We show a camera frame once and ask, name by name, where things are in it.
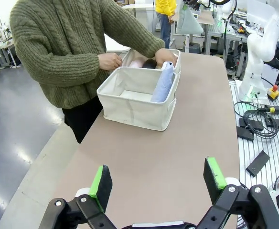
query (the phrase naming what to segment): storage bin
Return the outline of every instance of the storage bin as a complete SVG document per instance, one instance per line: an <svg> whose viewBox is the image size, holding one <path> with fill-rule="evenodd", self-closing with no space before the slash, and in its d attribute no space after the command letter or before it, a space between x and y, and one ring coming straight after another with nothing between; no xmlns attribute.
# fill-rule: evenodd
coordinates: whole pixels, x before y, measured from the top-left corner
<svg viewBox="0 0 279 229"><path fill-rule="evenodd" d="M151 130L164 131L176 104L177 74L172 76L172 87L162 103L151 102L161 70L117 68L97 89L108 120Z"/></svg>
<svg viewBox="0 0 279 229"><path fill-rule="evenodd" d="M174 67L173 71L180 77L181 74L181 52L177 49L168 49L171 51L175 56L178 57L176 66ZM148 60L147 57L143 56L140 54L138 51L134 49L130 49L127 54L122 58L122 66L123 67L129 67L131 62L134 61L135 59L141 58L144 61Z"/></svg>

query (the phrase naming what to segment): person sitting at desk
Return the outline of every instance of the person sitting at desk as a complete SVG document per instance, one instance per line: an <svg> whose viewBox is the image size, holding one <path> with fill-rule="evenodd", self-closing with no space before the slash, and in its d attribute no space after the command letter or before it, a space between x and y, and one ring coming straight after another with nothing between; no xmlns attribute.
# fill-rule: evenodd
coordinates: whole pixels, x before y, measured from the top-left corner
<svg viewBox="0 0 279 229"><path fill-rule="evenodd" d="M165 41L165 48L169 48L172 17L175 14L176 0L156 0L155 11L161 24L161 39Z"/></svg>
<svg viewBox="0 0 279 229"><path fill-rule="evenodd" d="M79 143L102 110L97 88L122 65L106 53L104 33L161 66L177 60L113 0L19 0L10 24L18 57Z"/></svg>

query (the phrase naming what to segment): blue folded cloth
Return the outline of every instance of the blue folded cloth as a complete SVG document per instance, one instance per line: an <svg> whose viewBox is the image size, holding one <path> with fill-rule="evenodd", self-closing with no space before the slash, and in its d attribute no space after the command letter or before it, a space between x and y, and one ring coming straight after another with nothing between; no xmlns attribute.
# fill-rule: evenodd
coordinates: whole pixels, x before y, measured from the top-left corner
<svg viewBox="0 0 279 229"><path fill-rule="evenodd" d="M166 100L172 87L173 63L165 62L163 72L152 94L151 102L162 103Z"/></svg>

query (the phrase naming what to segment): yellow jacket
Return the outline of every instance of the yellow jacket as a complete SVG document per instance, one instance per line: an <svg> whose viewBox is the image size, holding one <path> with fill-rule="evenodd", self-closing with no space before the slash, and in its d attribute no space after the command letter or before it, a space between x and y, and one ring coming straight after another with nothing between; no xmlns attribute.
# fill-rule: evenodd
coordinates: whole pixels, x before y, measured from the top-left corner
<svg viewBox="0 0 279 229"><path fill-rule="evenodd" d="M155 11L160 14L172 16L176 9L176 0L155 0Z"/></svg>

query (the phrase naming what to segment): person in yellow jacket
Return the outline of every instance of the person in yellow jacket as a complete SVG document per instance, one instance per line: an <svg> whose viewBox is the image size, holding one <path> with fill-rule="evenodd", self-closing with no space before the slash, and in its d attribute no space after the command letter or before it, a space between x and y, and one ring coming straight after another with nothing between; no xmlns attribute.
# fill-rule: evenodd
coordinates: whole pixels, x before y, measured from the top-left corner
<svg viewBox="0 0 279 229"><path fill-rule="evenodd" d="M161 24L161 39L165 41L165 48L169 48L172 17L176 9L176 0L156 0L155 11Z"/></svg>

